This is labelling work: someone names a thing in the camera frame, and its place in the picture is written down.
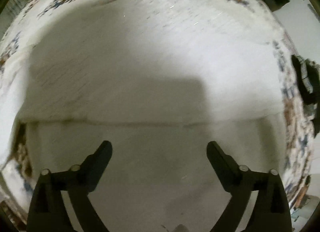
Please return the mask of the white knit garment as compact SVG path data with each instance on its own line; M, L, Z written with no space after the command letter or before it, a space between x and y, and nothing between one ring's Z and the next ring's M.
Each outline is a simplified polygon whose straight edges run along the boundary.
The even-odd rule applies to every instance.
M65 171L108 140L90 200L111 231L209 231L226 206L206 157L216 141L254 171L283 169L274 17L242 8L125 0L81 6L8 59L35 175Z

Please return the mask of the floral bed cover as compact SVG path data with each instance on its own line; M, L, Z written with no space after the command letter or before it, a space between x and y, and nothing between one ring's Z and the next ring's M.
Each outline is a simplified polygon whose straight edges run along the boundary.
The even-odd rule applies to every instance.
M68 12L81 6L96 7L119 0L31 0L13 20L1 39L1 174L15 201L28 210L35 186L34 169L27 148L27 125L18 120L20 102L8 98L9 85L5 83L8 59L23 48L34 44L41 32ZM165 6L173 8L222 8L234 11L242 8L250 12L274 15L261 0L125 0L127 5L145 5L149 11ZM313 124L304 113L303 102L296 83L291 56L295 47L286 30L274 17L281 35L273 42L274 57L279 70L280 91L285 121L285 156L283 169L278 170L290 204L302 189L309 174L312 155Z

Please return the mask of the black and white clothing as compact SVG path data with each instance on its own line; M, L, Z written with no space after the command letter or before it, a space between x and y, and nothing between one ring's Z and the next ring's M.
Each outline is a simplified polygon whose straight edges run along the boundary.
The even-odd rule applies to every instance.
M311 120L315 129L314 134L319 134L319 64L302 56L291 56L293 67L296 71L297 84L300 95L305 105L316 106L314 118Z

